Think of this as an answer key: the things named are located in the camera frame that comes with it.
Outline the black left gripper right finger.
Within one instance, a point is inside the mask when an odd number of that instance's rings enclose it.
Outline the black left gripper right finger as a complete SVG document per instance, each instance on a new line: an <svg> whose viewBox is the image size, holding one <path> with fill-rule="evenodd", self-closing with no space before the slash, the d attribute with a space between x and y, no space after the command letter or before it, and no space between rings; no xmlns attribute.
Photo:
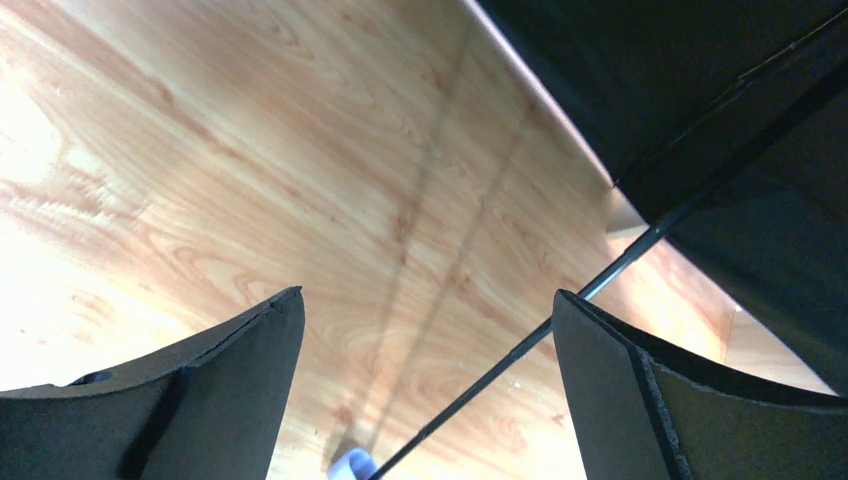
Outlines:
<svg viewBox="0 0 848 480"><path fill-rule="evenodd" d="M847 402L762 379L561 290L552 334L590 479L843 479Z"/></svg>

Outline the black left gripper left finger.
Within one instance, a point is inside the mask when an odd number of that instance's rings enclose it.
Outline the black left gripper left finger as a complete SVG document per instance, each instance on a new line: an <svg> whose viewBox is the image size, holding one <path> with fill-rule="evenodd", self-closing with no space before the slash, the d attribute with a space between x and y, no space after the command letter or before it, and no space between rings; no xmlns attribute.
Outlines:
<svg viewBox="0 0 848 480"><path fill-rule="evenodd" d="M1 395L5 479L263 479L305 328L297 287L65 386Z"/></svg>

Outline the lavender folding umbrella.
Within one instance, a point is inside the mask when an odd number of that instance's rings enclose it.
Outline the lavender folding umbrella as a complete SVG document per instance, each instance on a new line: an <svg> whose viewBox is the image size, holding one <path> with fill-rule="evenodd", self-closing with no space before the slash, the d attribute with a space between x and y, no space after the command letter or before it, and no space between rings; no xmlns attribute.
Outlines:
<svg viewBox="0 0 848 480"><path fill-rule="evenodd" d="M667 239L847 402L846 3L481 9L648 224L574 294L593 304ZM546 337L552 314L403 452Z"/></svg>

